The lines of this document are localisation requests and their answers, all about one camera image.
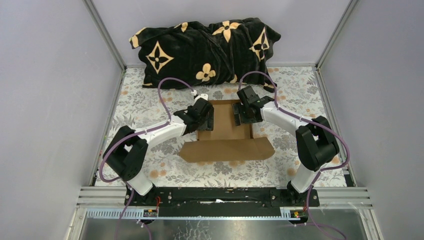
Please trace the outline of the brown cardboard box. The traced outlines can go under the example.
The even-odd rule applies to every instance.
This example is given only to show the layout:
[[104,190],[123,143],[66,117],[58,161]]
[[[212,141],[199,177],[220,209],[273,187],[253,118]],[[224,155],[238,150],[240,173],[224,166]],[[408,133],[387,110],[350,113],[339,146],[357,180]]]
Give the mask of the brown cardboard box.
[[233,104],[239,100],[212,100],[213,130],[197,130],[196,140],[185,142],[179,156],[188,163],[263,161],[275,149],[266,136],[254,137],[251,124],[236,125]]

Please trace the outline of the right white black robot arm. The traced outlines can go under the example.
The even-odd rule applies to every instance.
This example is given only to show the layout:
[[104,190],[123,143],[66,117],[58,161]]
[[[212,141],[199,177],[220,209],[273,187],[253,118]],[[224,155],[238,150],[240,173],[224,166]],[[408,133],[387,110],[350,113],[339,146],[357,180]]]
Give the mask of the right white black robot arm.
[[233,105],[236,125],[268,122],[295,137],[300,166],[287,185],[290,189],[286,198],[293,206],[301,205],[319,170],[340,152],[328,120],[323,116],[310,119],[297,115],[280,107],[272,97],[259,97],[251,86],[236,94],[240,100]]

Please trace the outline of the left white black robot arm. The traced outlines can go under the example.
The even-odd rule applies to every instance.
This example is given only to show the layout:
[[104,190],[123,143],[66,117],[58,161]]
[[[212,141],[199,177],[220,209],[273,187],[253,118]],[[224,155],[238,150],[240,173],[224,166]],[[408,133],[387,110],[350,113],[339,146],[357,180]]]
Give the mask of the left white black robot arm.
[[213,112],[213,105],[199,97],[187,109],[176,111],[169,120],[136,131],[125,125],[107,147],[102,164],[107,164],[136,192],[136,199],[144,206],[155,200],[154,184],[142,173],[147,151],[165,141],[197,131]]

